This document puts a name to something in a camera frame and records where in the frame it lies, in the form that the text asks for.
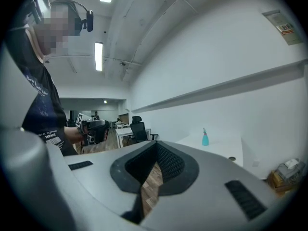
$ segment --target office chair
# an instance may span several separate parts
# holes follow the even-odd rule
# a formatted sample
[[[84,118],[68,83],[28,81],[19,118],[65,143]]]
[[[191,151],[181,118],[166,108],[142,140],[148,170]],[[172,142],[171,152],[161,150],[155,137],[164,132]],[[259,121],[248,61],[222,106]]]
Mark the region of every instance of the office chair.
[[[146,135],[144,122],[142,122],[142,119],[140,116],[133,116],[132,117],[132,123],[130,124],[130,128],[134,134],[134,139],[136,143],[140,143],[143,141],[148,141],[148,136]],[[154,140],[154,137],[157,136],[157,133],[151,133],[150,136],[152,136],[152,140]]]

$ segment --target desk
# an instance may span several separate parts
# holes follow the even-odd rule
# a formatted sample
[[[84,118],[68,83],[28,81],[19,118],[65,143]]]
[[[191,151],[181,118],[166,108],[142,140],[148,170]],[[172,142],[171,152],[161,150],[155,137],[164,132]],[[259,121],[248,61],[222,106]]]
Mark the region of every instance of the desk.
[[[130,125],[129,124],[121,124],[121,125],[117,125],[117,128],[120,129],[120,128],[129,128]]]
[[[116,139],[119,148],[123,147],[123,137],[133,135],[131,128],[120,128],[116,129]],[[148,139],[150,139],[151,129],[145,128],[145,132],[148,134]]]
[[[208,146],[202,145],[203,133],[198,135],[190,135],[178,142],[177,144],[182,144],[190,146],[192,148],[199,149],[205,152],[211,152],[217,155],[221,155],[225,158],[235,157],[234,161],[238,166],[243,167],[243,149],[241,137],[232,138],[213,138],[209,137],[210,144]]]
[[[111,128],[116,127],[116,125],[115,125],[115,124],[116,124],[116,121],[111,121],[110,124],[111,124]]]
[[[118,129],[117,126],[118,126],[118,125],[122,125],[122,124],[124,124],[124,123],[123,123],[123,122],[116,122],[115,124],[116,124],[116,125],[115,125],[115,128]]]

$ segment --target ceiling pipe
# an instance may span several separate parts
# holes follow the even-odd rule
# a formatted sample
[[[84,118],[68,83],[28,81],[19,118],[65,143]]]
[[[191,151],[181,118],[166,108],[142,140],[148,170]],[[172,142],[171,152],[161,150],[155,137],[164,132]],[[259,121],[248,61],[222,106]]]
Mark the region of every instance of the ceiling pipe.
[[[70,65],[72,71],[73,71],[75,74],[77,74],[77,71],[76,71],[76,69],[75,69],[75,67],[74,67],[74,65],[73,65],[73,63],[72,63],[72,61],[71,61],[71,59],[68,58],[67,61],[68,61],[68,64]]]
[[[158,19],[152,24],[152,26],[149,28],[149,30],[146,32],[146,34],[142,37],[142,40],[141,40],[140,44],[137,46],[137,49],[135,50],[134,55],[133,55],[131,61],[129,62],[127,68],[126,68],[125,71],[124,71],[124,75],[123,75],[123,77],[122,77],[122,80],[124,79],[124,77],[125,77],[125,75],[126,75],[126,73],[127,73],[127,70],[128,70],[128,68],[129,68],[130,64],[134,61],[135,55],[136,55],[136,53],[137,53],[139,47],[142,45],[144,39],[148,36],[148,34],[150,33],[150,31],[152,30],[152,28],[154,27],[154,25],[160,20],[160,18],[161,18],[161,17],[168,11],[168,9],[170,9],[177,1],[179,1],[179,0],[175,0],[174,3],[171,4],[171,5],[165,10],[165,12],[163,12],[163,13],[158,17]],[[198,13],[197,10],[195,10],[194,7],[193,7],[192,5],[190,5],[186,0],[183,0],[183,1],[185,1],[196,13]]]
[[[187,0],[182,0],[184,1],[185,3],[188,4],[188,6],[195,12],[195,13],[198,13],[198,11],[187,1]]]
[[[46,59],[44,61],[48,61],[49,59],[51,58],[66,58],[66,57],[82,57],[82,58],[92,58],[94,56],[92,55],[62,55],[62,56],[50,56],[50,57],[46,57]],[[124,62],[124,63],[127,63],[129,64],[130,61],[126,61],[126,60],[122,60],[122,59],[117,59],[117,58],[112,58],[112,57],[106,57],[106,56],[103,56],[103,59],[112,59],[114,61],[119,61],[119,62]],[[142,66],[142,64],[139,64],[139,63],[131,63],[133,65],[136,65],[136,66]]]

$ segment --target black slot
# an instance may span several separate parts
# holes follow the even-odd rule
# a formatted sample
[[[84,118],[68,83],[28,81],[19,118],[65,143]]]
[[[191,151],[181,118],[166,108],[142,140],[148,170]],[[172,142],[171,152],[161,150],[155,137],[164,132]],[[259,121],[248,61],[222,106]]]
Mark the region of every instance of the black slot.
[[[87,167],[87,166],[90,166],[92,165],[93,163],[90,162],[90,161],[84,161],[84,162],[81,162],[81,163],[76,163],[76,164],[70,164],[69,165],[69,168],[71,170],[75,170],[75,169],[79,169],[79,168],[83,168],[83,167]]]
[[[231,180],[225,186],[249,220],[256,218],[266,210],[260,201],[240,181]]]

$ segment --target spray bottle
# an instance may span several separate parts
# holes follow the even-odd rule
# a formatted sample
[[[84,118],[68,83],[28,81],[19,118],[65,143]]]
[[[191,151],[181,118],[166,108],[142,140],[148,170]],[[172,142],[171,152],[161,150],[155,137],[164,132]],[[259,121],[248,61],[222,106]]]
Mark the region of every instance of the spray bottle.
[[[208,136],[206,134],[206,129],[205,128],[203,128],[202,145],[204,145],[204,146],[209,145]]]

